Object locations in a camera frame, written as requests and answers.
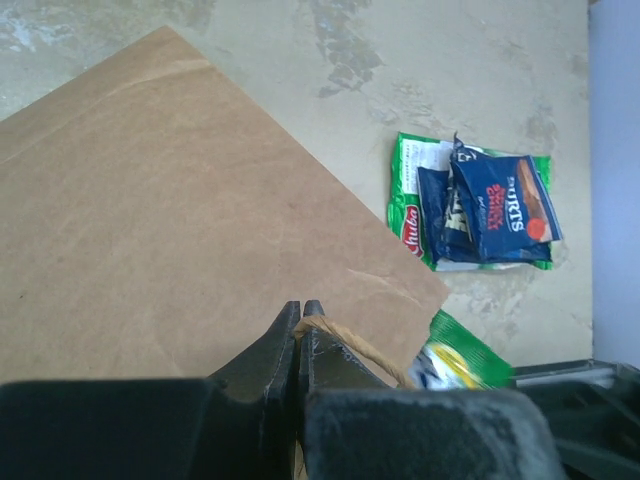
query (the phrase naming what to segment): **green snack bag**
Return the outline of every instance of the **green snack bag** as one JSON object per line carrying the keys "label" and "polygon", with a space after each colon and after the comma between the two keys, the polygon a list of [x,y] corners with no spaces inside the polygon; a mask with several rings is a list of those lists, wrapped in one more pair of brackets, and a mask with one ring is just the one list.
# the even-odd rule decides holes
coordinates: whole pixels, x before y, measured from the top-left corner
{"label": "green snack bag", "polygon": [[513,369],[451,315],[433,318],[427,343],[409,369],[425,390],[489,389],[509,385]]}
{"label": "green snack bag", "polygon": [[[471,147],[490,156],[508,156],[509,153],[488,148]],[[503,270],[522,263],[470,263],[452,262],[445,258],[433,262],[424,229],[418,195],[418,167],[430,170],[449,171],[449,156],[453,143],[408,133],[398,133],[391,161],[391,196],[387,206],[389,228],[409,250],[432,270],[439,272],[465,270]],[[542,179],[549,190],[551,158],[533,157]],[[533,265],[541,270],[550,270],[552,262],[537,261]]]}

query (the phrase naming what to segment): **snack wrapper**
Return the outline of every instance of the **snack wrapper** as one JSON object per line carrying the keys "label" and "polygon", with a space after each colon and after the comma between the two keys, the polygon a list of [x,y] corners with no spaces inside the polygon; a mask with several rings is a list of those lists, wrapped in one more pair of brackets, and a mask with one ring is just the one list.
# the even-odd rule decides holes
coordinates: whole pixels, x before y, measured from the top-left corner
{"label": "snack wrapper", "polygon": [[548,242],[560,240],[560,225],[533,158],[477,155],[451,167],[480,260],[548,248]]}
{"label": "snack wrapper", "polygon": [[[491,156],[506,155],[503,152],[480,147],[471,147]],[[449,175],[450,156],[453,143],[417,135],[399,133],[391,162],[391,196],[387,207],[387,221],[391,230],[409,250],[432,270],[500,270],[516,267],[518,263],[480,263],[476,261],[449,261],[432,254],[432,244],[425,234],[424,217],[420,211],[418,167],[446,172]],[[543,184],[548,188],[551,173],[550,157],[533,157]],[[469,251],[469,260],[477,257]],[[542,270],[552,268],[551,261],[531,261]]]}
{"label": "snack wrapper", "polygon": [[426,390],[501,388],[511,383],[512,375],[507,362],[442,310],[409,369],[416,386]]}

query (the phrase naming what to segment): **brown paper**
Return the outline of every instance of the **brown paper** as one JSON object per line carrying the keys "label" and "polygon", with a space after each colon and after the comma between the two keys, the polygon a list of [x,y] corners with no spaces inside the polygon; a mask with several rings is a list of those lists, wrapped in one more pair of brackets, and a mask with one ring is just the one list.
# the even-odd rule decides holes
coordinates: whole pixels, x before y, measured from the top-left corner
{"label": "brown paper", "polygon": [[168,28],[8,118],[0,138],[0,380],[207,375],[310,298],[408,365],[446,297]]}

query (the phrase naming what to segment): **concrete floor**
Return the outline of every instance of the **concrete floor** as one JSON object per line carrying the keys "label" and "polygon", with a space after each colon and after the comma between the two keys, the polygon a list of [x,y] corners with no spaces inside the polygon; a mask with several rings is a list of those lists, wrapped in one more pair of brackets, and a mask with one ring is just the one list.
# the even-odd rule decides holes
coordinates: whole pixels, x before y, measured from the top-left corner
{"label": "concrete floor", "polygon": [[508,361],[592,352],[586,0],[0,0],[0,118],[169,24],[385,218],[398,130],[551,154],[558,268],[441,274]]}

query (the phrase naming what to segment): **plastic packaging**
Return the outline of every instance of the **plastic packaging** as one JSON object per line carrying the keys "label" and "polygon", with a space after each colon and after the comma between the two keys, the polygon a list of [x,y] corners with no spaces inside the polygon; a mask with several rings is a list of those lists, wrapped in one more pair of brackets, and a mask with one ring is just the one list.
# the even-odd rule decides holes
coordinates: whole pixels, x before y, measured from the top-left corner
{"label": "plastic packaging", "polygon": [[511,383],[512,375],[507,362],[442,310],[409,369],[416,386],[426,390],[501,388]]}

